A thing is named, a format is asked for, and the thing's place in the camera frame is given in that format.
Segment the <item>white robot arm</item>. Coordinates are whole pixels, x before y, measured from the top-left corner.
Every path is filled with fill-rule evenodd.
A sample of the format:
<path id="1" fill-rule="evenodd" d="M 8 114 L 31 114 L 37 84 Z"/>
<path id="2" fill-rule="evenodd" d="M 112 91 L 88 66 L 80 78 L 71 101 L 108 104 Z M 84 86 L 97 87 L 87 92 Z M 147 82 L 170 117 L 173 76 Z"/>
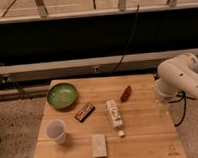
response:
<path id="1" fill-rule="evenodd" d="M 154 94 L 159 116 L 169 110 L 169 103 L 178 90 L 190 94 L 198 101 L 198 57 L 192 53 L 179 54 L 161 62 L 157 67 L 158 79 Z"/>

